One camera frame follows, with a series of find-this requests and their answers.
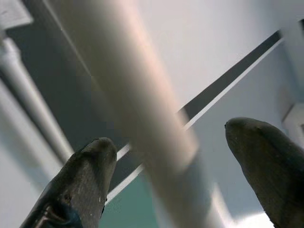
teal wall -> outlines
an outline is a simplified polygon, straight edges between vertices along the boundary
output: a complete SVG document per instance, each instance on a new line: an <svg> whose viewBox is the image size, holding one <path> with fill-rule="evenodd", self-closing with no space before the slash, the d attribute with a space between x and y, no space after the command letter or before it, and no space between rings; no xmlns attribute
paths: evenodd
<svg viewBox="0 0 304 228"><path fill-rule="evenodd" d="M100 228L158 228L148 184L140 174L104 209Z"/></svg>

white trim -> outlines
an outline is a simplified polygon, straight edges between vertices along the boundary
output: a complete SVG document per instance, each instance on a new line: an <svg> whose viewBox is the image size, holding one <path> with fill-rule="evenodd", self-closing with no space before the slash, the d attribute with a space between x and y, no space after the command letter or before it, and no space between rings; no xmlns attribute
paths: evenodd
<svg viewBox="0 0 304 228"><path fill-rule="evenodd" d="M130 150L130 145L126 144L123 148L117 152L117 160L120 160L122 157L124 157Z"/></svg>
<svg viewBox="0 0 304 228"><path fill-rule="evenodd" d="M141 172L143 171L143 166L140 165L134 170L126 179L124 179L116 188L114 188L107 196L107 205L115 196L117 196L125 187L127 187Z"/></svg>
<svg viewBox="0 0 304 228"><path fill-rule="evenodd" d="M185 125L185 129L189 129L198 119L200 119L219 99L221 99L232 87L234 87L241 79L243 79L259 62L261 62L270 52L283 42L283 38L277 41L270 49L260 56L253 64L251 64L240 76L238 76L230 85L220 92L206 107L196 114Z"/></svg>

blurry pipe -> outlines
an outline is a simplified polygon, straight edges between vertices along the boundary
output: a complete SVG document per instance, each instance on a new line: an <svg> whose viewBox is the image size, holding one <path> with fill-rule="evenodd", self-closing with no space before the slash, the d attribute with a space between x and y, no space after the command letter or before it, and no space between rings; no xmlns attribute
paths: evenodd
<svg viewBox="0 0 304 228"><path fill-rule="evenodd" d="M199 145L131 1L44 1L115 112L179 228L226 227L210 206Z"/></svg>
<svg viewBox="0 0 304 228"><path fill-rule="evenodd" d="M0 68L29 109L54 153L64 164L73 154L70 144L24 67L17 46L13 40L3 35L0 39Z"/></svg>

pvc pipe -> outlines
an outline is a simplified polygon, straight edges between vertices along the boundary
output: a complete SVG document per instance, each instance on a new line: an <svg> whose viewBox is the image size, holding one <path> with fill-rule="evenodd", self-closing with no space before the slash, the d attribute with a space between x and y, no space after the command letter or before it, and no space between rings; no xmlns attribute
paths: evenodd
<svg viewBox="0 0 304 228"><path fill-rule="evenodd" d="M53 151L64 164L73 154L73 149L24 67L17 46L10 38L2 37L1 41L0 68L38 123Z"/></svg>
<svg viewBox="0 0 304 228"><path fill-rule="evenodd" d="M179 228L221 228L199 145L132 2L50 0L51 11L131 139L153 189Z"/></svg>

